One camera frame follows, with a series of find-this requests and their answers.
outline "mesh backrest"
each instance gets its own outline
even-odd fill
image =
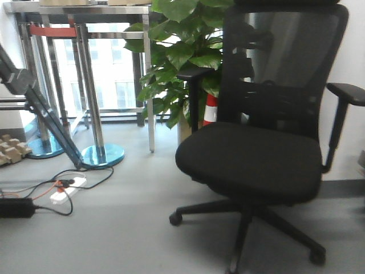
[[[218,119],[318,140],[319,107],[347,10],[234,6],[225,19]]]

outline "plant pot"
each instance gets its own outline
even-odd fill
[[[202,122],[198,122],[198,128],[202,127]],[[181,113],[177,123],[177,144],[181,144],[187,137],[192,134],[192,128],[189,126],[185,116]]]

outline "traffic cone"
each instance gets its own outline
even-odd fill
[[[206,97],[203,126],[217,121],[218,98],[211,94]]]

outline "white power strip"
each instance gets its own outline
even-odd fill
[[[70,187],[65,188],[64,192],[67,193],[69,197],[73,196],[79,189],[75,187],[82,187],[86,185],[86,178],[74,177],[74,183],[70,184]],[[56,191],[50,197],[53,204],[63,204],[67,201],[68,197],[66,193]]]

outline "office chair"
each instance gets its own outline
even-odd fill
[[[238,273],[252,217],[309,248],[312,263],[325,263],[325,248],[268,206],[293,206],[316,197],[322,173],[330,170],[348,104],[365,106],[365,90],[327,84],[338,97],[338,108],[322,164],[319,109],[348,18],[347,9],[337,2],[236,0],[224,23],[216,123],[197,130],[199,79],[211,69],[179,73],[190,89],[193,133],[179,145],[176,164],[227,199],[179,207],[169,219],[180,225],[185,214],[240,212],[226,273]]]

